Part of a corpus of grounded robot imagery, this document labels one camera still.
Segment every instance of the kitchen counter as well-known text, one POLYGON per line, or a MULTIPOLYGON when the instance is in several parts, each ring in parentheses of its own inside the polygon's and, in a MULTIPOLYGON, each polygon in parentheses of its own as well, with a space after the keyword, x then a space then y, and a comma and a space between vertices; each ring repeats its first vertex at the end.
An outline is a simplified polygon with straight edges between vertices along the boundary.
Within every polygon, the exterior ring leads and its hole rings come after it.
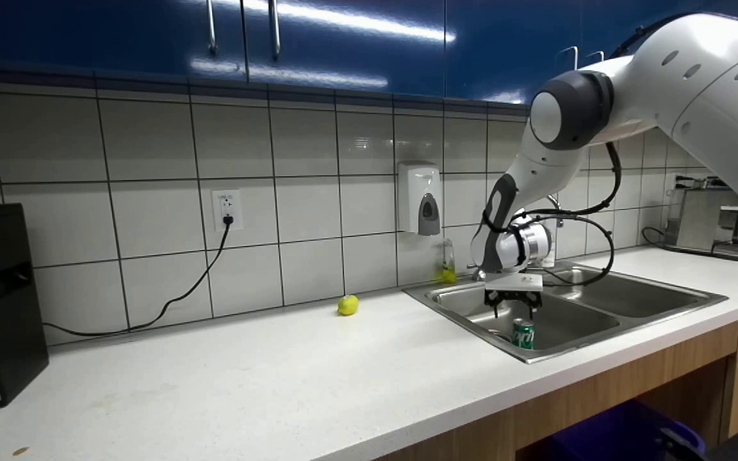
POLYGON ((738 260, 638 248, 615 271, 730 299, 539 364, 404 291, 70 345, 0 409, 0 459, 377 459, 738 319, 738 260))

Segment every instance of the sink basin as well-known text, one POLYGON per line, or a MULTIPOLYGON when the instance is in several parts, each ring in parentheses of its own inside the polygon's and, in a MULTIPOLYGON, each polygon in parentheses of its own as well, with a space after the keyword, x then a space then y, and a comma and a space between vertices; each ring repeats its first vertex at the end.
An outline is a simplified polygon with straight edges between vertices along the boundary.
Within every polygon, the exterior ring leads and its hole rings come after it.
POLYGON ((725 299, 714 291, 664 284, 655 280, 638 280, 628 273, 607 273, 606 280, 589 286, 557 286, 557 289, 550 286, 550 289, 580 304, 625 317, 662 317, 666 312, 706 308, 725 299))
POLYGON ((500 308, 495 309, 484 304, 483 284, 448 286, 448 289, 416 289, 410 294, 524 360, 534 360, 542 357, 569 351, 574 345, 611 337, 614 330, 621 328, 621 319, 614 314, 582 308, 566 298, 544 294, 544 308, 536 309, 534 317, 536 330, 534 349, 519 349, 514 319, 529 317, 529 308, 524 303, 500 303, 500 308))
POLYGON ((588 286, 551 286, 551 282, 553 280, 546 280, 542 308, 534 314, 534 349, 519 349, 514 333, 516 317, 532 317, 529 304, 509 299, 489 308, 484 303, 484 284, 469 282, 442 289, 410 289, 407 294, 529 364, 621 335, 679 309, 708 308, 725 299, 714 291, 615 271, 588 286))

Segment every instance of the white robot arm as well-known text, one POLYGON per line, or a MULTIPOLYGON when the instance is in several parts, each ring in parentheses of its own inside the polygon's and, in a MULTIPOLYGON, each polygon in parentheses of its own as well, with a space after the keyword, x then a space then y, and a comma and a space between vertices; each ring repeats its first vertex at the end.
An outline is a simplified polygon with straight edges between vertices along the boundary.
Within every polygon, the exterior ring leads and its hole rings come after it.
POLYGON ((536 231, 516 212, 562 189, 588 145, 655 125, 738 191, 738 20, 685 15, 634 56, 551 79, 532 106, 520 155, 493 186, 473 244, 479 268, 509 273, 539 259, 536 231))

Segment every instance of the yellow ball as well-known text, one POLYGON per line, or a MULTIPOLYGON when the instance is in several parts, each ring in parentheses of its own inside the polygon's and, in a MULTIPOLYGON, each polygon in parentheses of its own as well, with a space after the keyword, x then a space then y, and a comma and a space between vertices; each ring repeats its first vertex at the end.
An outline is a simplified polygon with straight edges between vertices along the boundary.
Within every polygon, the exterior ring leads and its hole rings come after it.
POLYGON ((360 298, 357 294, 347 294, 338 299, 338 314, 350 317, 355 312, 360 312, 360 298))

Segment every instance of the white tile wall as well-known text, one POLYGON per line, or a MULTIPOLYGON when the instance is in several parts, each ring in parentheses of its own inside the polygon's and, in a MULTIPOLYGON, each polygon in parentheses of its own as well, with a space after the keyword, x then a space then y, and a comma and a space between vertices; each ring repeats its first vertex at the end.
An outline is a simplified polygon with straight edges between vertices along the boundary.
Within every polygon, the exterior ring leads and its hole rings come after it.
MULTIPOLYGON (((41 317, 70 330, 108 333, 129 328, 119 260, 36 268, 41 317)), ((46 328, 49 342, 78 341, 46 328)))
POLYGON ((272 136, 279 177, 338 175, 331 111, 272 111, 272 136))
POLYGON ((338 177, 277 181, 279 241, 336 239, 342 232, 338 177))
POLYGON ((272 177, 266 107, 192 106, 192 122, 201 177, 272 177))
POLYGON ((396 231, 396 177, 342 180, 343 236, 396 231))
POLYGON ((111 180, 196 177, 191 106, 104 99, 111 180))
POLYGON ((396 286, 396 232, 343 239, 343 276, 347 291, 396 286))
POLYGON ((6 185, 27 207, 36 266, 115 259, 108 185, 6 185))
MULTIPOLYGON (((170 299, 186 294, 197 282, 205 266, 205 253, 124 260, 131 325, 155 319, 170 299)), ((156 328, 205 317, 211 317, 209 282, 197 284, 187 299, 173 303, 156 328)))
MULTIPOLYGON (((446 241, 468 271, 488 186, 514 164, 524 125, 439 106, 0 84, 0 203, 27 205, 44 317, 122 330, 197 280, 220 241, 213 191, 238 189, 241 231, 211 280, 161 319, 175 325, 429 284, 446 241), (396 231, 401 162, 443 170, 442 236, 396 231)), ((662 132, 619 152, 624 189, 597 220, 625 248, 644 226, 664 226, 670 177, 706 170, 662 132)), ((588 207, 611 185, 593 148, 557 198, 588 207)), ((553 232, 559 257, 606 248, 580 223, 553 232)))
POLYGON ((338 113, 342 175, 392 175, 392 113, 338 113))
POLYGON ((446 172, 488 172, 488 121, 446 117, 446 172))
POLYGON ((443 167, 443 121, 396 116, 396 162, 443 167))
POLYGON ((282 304, 277 246, 229 248, 213 273, 213 312, 237 314, 282 304))
POLYGON ((0 94, 4 181, 106 180, 96 99, 0 94))
POLYGON ((343 294, 342 241, 306 241, 282 246, 284 303, 343 294))
POLYGON ((205 248, 196 181, 122 181, 113 199, 124 257, 205 248))

